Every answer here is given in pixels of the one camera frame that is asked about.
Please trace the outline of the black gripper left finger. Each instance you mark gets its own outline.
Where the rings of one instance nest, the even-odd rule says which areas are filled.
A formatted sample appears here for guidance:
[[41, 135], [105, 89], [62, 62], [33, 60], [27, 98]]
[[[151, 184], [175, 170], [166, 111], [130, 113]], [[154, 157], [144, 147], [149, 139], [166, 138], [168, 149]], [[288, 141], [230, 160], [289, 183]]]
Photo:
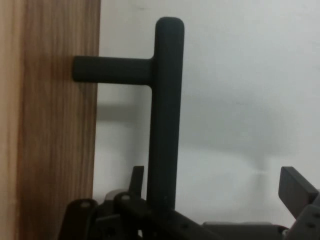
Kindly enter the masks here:
[[214, 240], [213, 232], [172, 210], [156, 210], [141, 198], [143, 166], [134, 166], [128, 191], [98, 204], [67, 205], [60, 240]]

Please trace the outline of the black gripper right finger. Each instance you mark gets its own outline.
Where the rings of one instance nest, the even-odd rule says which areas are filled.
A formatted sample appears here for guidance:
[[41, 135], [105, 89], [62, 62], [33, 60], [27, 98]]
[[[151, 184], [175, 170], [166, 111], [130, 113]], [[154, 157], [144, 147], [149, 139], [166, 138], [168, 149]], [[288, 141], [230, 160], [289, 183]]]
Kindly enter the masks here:
[[285, 240], [320, 238], [320, 191], [294, 167], [280, 170], [278, 196], [295, 222], [284, 235]]

